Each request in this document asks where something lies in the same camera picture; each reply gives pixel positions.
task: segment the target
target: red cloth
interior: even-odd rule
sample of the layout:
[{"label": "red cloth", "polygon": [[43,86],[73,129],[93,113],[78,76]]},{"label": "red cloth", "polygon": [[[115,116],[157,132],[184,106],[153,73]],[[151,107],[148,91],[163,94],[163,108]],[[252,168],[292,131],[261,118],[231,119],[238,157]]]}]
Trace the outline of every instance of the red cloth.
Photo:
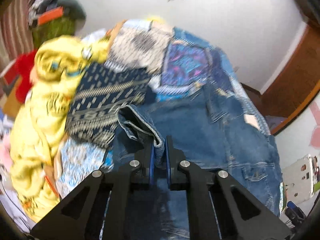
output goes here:
[{"label": "red cloth", "polygon": [[28,54],[20,55],[13,65],[22,77],[21,83],[16,90],[16,98],[21,104],[24,104],[27,93],[32,88],[32,83],[30,83],[30,72],[34,66],[36,52],[37,50],[35,49]]}]

